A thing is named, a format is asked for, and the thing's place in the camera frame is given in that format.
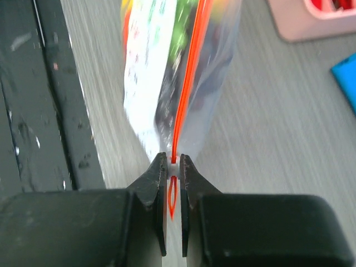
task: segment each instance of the green item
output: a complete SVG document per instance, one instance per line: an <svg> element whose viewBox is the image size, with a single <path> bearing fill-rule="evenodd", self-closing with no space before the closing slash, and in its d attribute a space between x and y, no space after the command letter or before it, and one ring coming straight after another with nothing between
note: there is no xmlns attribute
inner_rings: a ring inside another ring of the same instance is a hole
<svg viewBox="0 0 356 267"><path fill-rule="evenodd" d="M178 0L176 17L173 27L169 61L174 64L182 50L188 44L187 29L190 24L192 7L197 6L199 0Z"/></svg>

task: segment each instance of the table surface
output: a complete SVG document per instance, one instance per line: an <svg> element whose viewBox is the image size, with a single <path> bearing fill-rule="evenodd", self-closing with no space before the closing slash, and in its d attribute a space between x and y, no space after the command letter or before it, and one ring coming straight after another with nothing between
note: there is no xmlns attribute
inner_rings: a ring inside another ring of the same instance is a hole
<svg viewBox="0 0 356 267"><path fill-rule="evenodd" d="M122 108L120 0L62 0L107 187L149 165ZM330 68L356 34L282 41L265 1L245 1L236 56L196 166L218 189L315 194L331 204L356 251L356 118ZM179 212L164 266L181 258Z"/></svg>

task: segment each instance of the ziplock bag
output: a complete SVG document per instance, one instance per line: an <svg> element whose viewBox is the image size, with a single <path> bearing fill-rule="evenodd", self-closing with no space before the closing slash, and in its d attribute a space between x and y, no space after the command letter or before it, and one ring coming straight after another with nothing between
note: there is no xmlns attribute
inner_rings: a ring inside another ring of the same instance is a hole
<svg viewBox="0 0 356 267"><path fill-rule="evenodd" d="M194 160L202 149L233 58L241 2L122 1L123 106L150 161L159 152L173 164L181 154Z"/></svg>

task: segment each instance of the red zipper seal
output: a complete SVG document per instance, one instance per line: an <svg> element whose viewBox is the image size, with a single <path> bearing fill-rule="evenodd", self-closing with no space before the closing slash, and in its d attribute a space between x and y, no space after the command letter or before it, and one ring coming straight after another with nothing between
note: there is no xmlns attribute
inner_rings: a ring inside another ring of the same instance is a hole
<svg viewBox="0 0 356 267"><path fill-rule="evenodd" d="M196 17L193 27L192 39L189 47L187 67L185 71L183 89L177 109L176 121L174 126L172 163L176 163L176 154L178 141L183 129L184 120L187 113L191 89L194 84L195 72L199 63L200 52L204 44L206 30L209 24L213 0L199 0ZM174 187L174 202L172 205L172 191ZM171 218L174 218L174 212L177 202L177 177L172 176L168 191L168 206Z"/></svg>

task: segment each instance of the pink container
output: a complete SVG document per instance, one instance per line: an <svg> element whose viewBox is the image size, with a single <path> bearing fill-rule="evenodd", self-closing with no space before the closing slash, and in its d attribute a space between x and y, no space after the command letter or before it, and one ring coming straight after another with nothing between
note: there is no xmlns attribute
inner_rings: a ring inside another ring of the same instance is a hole
<svg viewBox="0 0 356 267"><path fill-rule="evenodd" d="M335 11L332 0L323 10L312 0L268 0L279 34L288 42L356 32L356 0L353 9Z"/></svg>

